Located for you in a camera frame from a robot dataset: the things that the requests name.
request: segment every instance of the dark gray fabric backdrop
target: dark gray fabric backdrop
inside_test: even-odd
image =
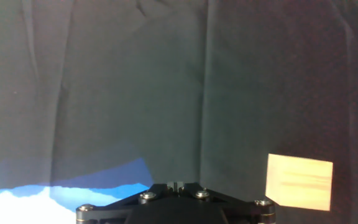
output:
[[[358,223],[356,8],[0,0],[0,162],[38,161],[0,189],[142,158],[154,182],[255,200],[268,153],[334,162],[331,211],[277,223]]]

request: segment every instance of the wooden block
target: wooden block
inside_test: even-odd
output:
[[[281,206],[329,211],[333,163],[268,155],[266,196]]]

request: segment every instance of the wood grain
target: wood grain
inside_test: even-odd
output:
[[[281,206],[329,211],[333,163],[268,155],[266,196]]]

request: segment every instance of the screw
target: screw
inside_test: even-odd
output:
[[[82,212],[92,211],[94,209],[94,205],[91,204],[85,204],[78,207],[79,210]]]
[[[266,206],[266,205],[271,205],[272,202],[269,200],[256,200],[255,204],[256,206]]]
[[[209,196],[209,193],[205,190],[199,190],[196,193],[196,197],[198,197],[198,198],[206,198],[208,196]]]
[[[143,193],[143,194],[140,195],[140,197],[142,199],[146,199],[146,200],[155,198],[155,196],[157,196],[157,195],[155,193],[153,193],[153,192],[146,192],[146,193]]]

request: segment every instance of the black metal mount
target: black metal mount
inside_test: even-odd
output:
[[[107,206],[82,205],[77,224],[275,223],[275,205],[265,199],[244,202],[197,183],[154,184]]]

